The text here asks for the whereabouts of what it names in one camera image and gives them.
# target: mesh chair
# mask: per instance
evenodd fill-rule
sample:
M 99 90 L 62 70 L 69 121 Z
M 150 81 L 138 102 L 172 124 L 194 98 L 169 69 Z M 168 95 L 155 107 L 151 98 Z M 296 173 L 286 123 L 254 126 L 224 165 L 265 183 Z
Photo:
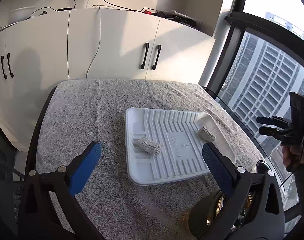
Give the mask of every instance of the mesh chair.
M 12 180 L 12 173 L 20 181 Z M 0 239 L 18 239 L 18 213 L 24 175 L 0 159 Z

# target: black handheld device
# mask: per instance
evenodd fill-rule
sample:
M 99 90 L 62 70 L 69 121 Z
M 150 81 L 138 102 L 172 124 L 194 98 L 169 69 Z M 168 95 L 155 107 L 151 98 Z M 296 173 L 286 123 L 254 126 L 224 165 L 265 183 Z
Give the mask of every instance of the black handheld device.
M 257 117 L 256 122 L 267 125 L 274 125 L 278 128 L 261 126 L 258 130 L 259 134 L 273 136 L 280 140 L 283 145 L 300 145 L 304 143 L 304 96 L 290 92 L 291 120 L 272 116 Z M 300 156 L 292 155 L 291 164 L 286 168 L 288 172 L 292 172 L 299 165 Z

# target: metal screw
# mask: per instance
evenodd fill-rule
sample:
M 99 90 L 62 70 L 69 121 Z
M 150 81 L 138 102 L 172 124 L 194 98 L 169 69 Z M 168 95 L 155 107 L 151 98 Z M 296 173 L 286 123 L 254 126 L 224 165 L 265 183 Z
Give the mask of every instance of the metal screw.
M 31 170 L 31 171 L 29 172 L 29 176 L 34 176 L 36 173 L 37 173 L 37 172 L 36 172 L 35 170 Z
M 237 171 L 239 173 L 245 173 L 246 169 L 244 167 L 242 167 L 242 166 L 239 166 L 239 167 L 237 167 Z
M 267 171 L 267 174 L 268 174 L 269 176 L 271 176 L 271 177 L 273 177 L 273 176 L 274 176 L 274 172 L 273 172 L 273 171 L 271 171 L 271 170 Z
M 58 172 L 65 172 L 67 170 L 67 167 L 66 166 L 60 166 L 58 168 Z

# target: white bowl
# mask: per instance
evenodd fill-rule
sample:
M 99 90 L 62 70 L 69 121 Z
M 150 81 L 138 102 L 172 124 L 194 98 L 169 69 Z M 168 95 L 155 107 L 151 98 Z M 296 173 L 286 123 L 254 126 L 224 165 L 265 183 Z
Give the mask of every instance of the white bowl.
M 30 17 L 35 10 L 34 6 L 18 8 L 9 13 L 8 24 L 24 21 Z

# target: person's hand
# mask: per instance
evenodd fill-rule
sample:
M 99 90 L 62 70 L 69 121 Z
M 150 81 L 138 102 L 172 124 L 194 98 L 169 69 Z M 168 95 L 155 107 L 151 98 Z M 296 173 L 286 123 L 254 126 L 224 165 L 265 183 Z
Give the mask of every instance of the person's hand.
M 295 157 L 295 155 L 300 155 L 302 154 L 302 157 L 300 159 L 300 163 L 304 163 L 304 150 L 302 153 L 302 147 L 303 145 L 282 145 L 282 153 L 283 153 L 283 164 L 285 167 L 290 165 L 292 162 L 292 158 Z

